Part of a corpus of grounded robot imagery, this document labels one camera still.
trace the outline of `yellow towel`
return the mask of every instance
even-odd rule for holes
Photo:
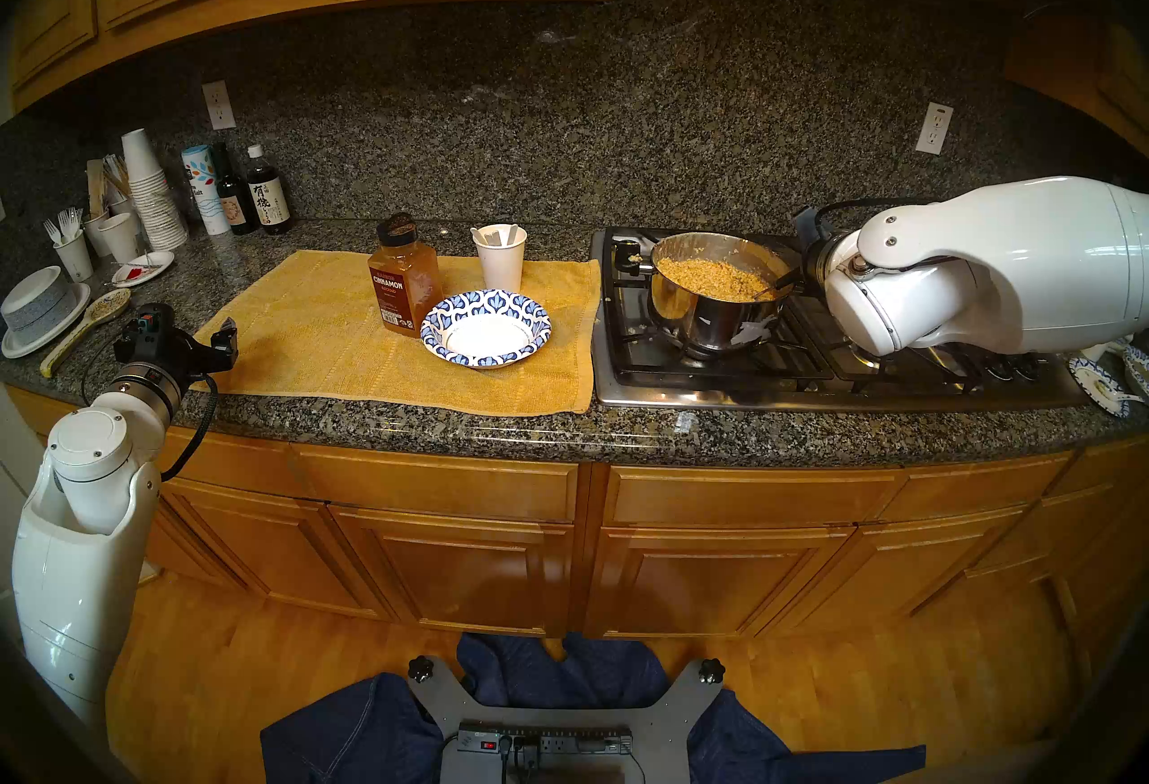
[[[195,333],[207,343],[229,316],[239,326],[239,360],[216,374],[219,391],[385,400],[487,416],[585,413],[591,406],[597,261],[523,262],[522,292],[550,315],[550,340],[519,363],[476,370],[384,329],[367,259],[302,249],[228,302]],[[476,258],[440,255],[439,271],[448,295],[483,287]]]

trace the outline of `power strip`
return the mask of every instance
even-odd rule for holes
[[[465,721],[458,725],[458,747],[465,753],[499,754],[499,738],[526,739],[531,746],[538,744],[540,753],[563,753],[568,755],[620,755],[631,752],[631,730],[615,729],[550,729],[515,725],[498,725]]]

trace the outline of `dark glass bottle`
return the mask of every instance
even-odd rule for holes
[[[263,157],[262,144],[249,146],[247,155],[252,157],[247,186],[252,191],[260,223],[268,233],[283,233],[291,226],[291,209],[279,183],[279,172]]]
[[[237,236],[250,233],[260,226],[260,216],[255,212],[255,203],[252,202],[252,192],[245,180],[236,177],[228,147],[224,144],[216,144],[211,152],[216,163],[216,187],[219,191],[219,201],[223,203],[223,214],[231,224],[231,232]]]

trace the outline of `electrical outlet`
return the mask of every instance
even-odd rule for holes
[[[946,131],[949,129],[949,117],[953,115],[953,107],[930,101],[930,107],[926,107],[926,120],[921,123],[921,133],[918,136],[918,145],[915,149],[920,149],[924,154],[941,154]]]
[[[223,79],[203,83],[203,99],[208,102],[211,128],[236,128],[236,115],[231,112],[231,100],[228,99],[228,86]]]

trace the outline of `black knob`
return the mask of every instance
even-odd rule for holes
[[[725,675],[726,668],[719,662],[718,658],[710,658],[699,664],[699,682],[707,685],[720,685],[722,677]]]
[[[434,675],[434,663],[430,658],[419,654],[407,664],[407,677],[416,682],[426,682]]]

